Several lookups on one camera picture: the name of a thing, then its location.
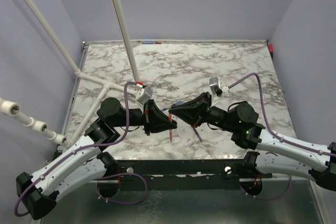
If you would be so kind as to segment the red pen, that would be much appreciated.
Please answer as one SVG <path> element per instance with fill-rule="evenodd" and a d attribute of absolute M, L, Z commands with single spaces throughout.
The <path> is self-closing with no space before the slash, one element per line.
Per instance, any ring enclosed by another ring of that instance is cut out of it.
<path fill-rule="evenodd" d="M 170 122 L 173 121 L 171 113 L 169 113 L 169 121 Z M 173 132 L 172 132 L 172 129 L 169 130 L 169 137 L 170 137 L 170 143 L 172 143 L 173 142 Z"/>

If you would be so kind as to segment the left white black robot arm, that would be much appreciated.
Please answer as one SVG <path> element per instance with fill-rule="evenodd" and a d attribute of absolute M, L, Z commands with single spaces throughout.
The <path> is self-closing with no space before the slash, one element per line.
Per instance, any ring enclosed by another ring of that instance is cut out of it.
<path fill-rule="evenodd" d="M 177 128 L 149 99 L 140 109 L 121 105 L 116 98 L 102 101 L 97 111 L 98 118 L 89 126 L 79 140 L 44 168 L 16 177 L 18 204 L 23 204 L 27 214 L 39 220 L 49 214 L 63 196 L 95 179 L 110 179 L 118 173 L 115 159 L 106 148 L 121 142 L 115 128 L 144 127 L 146 135 Z"/>

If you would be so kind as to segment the purple pen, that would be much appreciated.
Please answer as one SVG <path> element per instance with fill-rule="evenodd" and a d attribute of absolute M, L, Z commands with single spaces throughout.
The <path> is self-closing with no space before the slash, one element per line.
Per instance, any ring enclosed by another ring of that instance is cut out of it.
<path fill-rule="evenodd" d="M 200 141 L 200 142 L 203 142 L 203 140 L 202 140 L 200 134 L 198 133 L 197 129 L 196 129 L 196 128 L 193 128 L 193 130 L 194 130 L 194 132 L 195 132 L 197 138 L 199 139 L 199 141 Z"/>

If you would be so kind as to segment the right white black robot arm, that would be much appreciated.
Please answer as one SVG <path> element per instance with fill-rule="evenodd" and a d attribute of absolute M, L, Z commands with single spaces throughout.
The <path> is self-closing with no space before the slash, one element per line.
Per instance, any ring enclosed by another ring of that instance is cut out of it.
<path fill-rule="evenodd" d="M 271 152 L 278 155 L 271 160 L 258 155 L 241 164 L 246 177 L 259 172 L 295 175 L 314 181 L 318 186 L 335 190 L 335 143 L 310 143 L 273 131 L 268 123 L 259 124 L 258 113 L 248 102 L 238 103 L 225 111 L 212 105 L 212 96 L 203 92 L 192 101 L 173 105 L 169 113 L 192 127 L 203 123 L 232 133 L 232 141 L 243 149 Z"/>

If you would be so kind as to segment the blue pen cap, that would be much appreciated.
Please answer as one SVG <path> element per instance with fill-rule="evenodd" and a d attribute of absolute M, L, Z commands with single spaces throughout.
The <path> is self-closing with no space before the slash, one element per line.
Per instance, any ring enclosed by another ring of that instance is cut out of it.
<path fill-rule="evenodd" d="M 162 111 L 162 112 L 163 112 L 163 111 L 167 111 L 167 110 L 169 110 L 172 106 L 180 105 L 180 104 L 182 104 L 182 103 L 183 103 L 182 101 L 177 101 L 177 102 L 175 102 L 175 103 L 173 103 L 173 104 L 170 104 L 170 105 L 168 105 L 168 106 L 162 108 L 161 111 Z"/>

